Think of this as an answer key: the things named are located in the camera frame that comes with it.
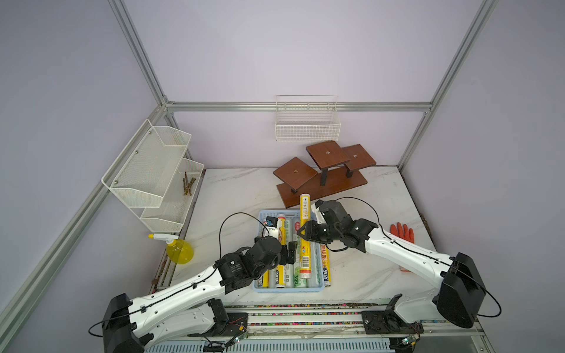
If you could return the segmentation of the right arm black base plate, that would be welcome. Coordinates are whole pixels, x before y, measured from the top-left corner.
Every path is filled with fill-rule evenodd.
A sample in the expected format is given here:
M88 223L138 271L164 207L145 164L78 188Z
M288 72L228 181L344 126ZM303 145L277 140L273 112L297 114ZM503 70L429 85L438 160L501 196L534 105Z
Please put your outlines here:
M422 334L421 324L405 323L394 311L365 310L361 313L363 328L367 335Z

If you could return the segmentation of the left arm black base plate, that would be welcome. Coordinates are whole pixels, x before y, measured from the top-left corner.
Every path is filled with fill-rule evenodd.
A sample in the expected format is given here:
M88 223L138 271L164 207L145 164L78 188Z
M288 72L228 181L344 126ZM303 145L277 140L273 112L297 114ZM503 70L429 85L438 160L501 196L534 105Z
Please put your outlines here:
M214 324L209 331L203 333L207 338L232 337L247 328L249 314L244 312L228 313L227 319Z

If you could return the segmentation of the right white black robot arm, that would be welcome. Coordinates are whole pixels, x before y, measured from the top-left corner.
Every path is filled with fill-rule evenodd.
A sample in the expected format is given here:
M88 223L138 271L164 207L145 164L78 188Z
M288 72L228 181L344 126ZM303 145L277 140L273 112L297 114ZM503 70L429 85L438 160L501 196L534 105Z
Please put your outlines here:
M318 200L311 211L316 218L302 225L297 235L305 241L329 246L335 241L387 259L431 285L431 290L412 296L396 295L390 301L394 316L405 324L444 319L470 329L490 292L474 260L425 249L386 231L379 222L354 220L337 200Z

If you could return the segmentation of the light blue plastic basket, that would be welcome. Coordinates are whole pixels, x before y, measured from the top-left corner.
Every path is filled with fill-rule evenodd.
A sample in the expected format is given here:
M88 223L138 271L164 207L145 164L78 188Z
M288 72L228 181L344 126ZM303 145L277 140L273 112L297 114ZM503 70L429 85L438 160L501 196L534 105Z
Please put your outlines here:
M284 288L280 285L280 270L282 269L282 266L278 266L269 272L269 282L266 281L267 275L265 274L261 279L253 282L252 289L255 292L265 294L315 293L322 291L325 284L322 278L322 257L319 244L310 244L310 278L303 279L300 277L302 264L300 260L300 239L296 234L296 229L300 226L300 212L298 210L262 210L258 217L263 223L269 223L267 220L268 217L284 217L285 243L287 244L290 241L296 241L297 253L295 256L295 262L285 266Z

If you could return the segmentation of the white green wrap roll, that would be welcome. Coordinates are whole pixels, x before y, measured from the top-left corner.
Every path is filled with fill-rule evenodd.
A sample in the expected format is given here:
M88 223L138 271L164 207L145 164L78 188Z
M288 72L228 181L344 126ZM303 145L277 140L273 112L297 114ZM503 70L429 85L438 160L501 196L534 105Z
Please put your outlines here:
M285 221L285 231L286 231L286 243L290 241L295 241L294 235L294 222L293 218L287 218ZM294 265L285 265L285 280L286 280L286 287L293 288L294 287Z
M320 273L319 273L319 245L310 243L310 255L312 257L311 275L308 280L309 288L319 288L321 286Z

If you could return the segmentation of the yellow wrap roll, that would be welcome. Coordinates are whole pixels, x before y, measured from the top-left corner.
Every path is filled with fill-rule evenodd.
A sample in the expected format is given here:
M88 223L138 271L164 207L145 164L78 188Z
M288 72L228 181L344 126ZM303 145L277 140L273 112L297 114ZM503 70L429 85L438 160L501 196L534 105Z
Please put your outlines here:
M297 235L300 237L300 278L310 279L311 255L310 242L306 240L305 225L310 221L310 195L302 194L300 196L300 228Z
M259 288L269 288L270 284L270 270L265 272L262 277L259 279L257 286Z
M286 245L286 231L285 231L285 221L286 217L283 214L279 214L277 216L278 222L277 227L279 229L279 242L285 246ZM285 288L286 287L286 280L285 280L285 265L279 264L275 270L275 288Z
M320 246L322 259L322 279L326 288L332 285L329 250L325 245Z

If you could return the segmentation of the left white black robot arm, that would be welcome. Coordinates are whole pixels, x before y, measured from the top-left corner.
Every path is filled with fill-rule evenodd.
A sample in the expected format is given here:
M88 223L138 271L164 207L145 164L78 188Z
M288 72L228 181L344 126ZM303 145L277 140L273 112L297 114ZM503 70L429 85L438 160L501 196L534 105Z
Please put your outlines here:
M198 304L249 286L264 273L295 263L297 242L282 245L272 236L221 256L200 274L145 297L113 297L99 323L105 352L144 352L157 342L159 324Z

